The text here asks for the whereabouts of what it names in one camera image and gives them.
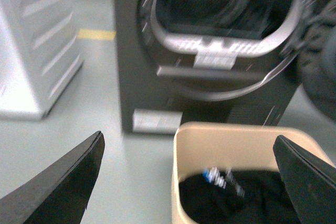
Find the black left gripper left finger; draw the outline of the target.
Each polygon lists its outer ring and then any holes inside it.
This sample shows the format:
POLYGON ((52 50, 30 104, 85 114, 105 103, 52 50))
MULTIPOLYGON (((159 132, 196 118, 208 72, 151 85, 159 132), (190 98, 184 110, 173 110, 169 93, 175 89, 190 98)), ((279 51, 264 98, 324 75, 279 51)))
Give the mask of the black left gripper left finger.
POLYGON ((104 135, 97 131, 1 198, 1 223, 81 223, 104 149, 104 135))

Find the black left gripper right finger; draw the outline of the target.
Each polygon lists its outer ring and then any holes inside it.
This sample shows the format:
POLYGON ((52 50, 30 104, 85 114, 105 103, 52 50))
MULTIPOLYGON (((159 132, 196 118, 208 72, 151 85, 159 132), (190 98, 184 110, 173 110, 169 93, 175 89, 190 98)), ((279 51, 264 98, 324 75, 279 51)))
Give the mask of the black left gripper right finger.
POLYGON ((335 223, 335 167, 280 135, 273 152, 301 223, 335 223))

